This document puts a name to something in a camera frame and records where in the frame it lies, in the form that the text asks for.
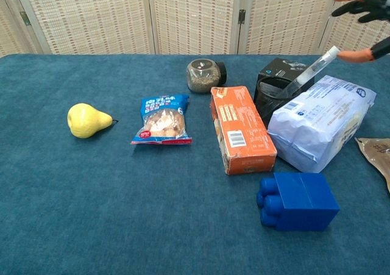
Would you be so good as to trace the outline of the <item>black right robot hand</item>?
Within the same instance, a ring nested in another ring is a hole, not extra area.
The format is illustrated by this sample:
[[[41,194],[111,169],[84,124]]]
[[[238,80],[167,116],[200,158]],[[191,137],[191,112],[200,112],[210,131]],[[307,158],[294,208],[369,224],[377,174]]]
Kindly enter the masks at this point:
[[[331,15],[333,17],[341,16],[345,13],[360,14],[364,13],[358,19],[359,23],[369,23],[371,21],[389,21],[389,0],[334,0],[336,2],[345,1],[346,3],[335,9]],[[389,54],[389,38],[374,44],[370,48],[360,51],[340,51],[337,57],[346,62],[363,63],[377,60],[384,55]]]

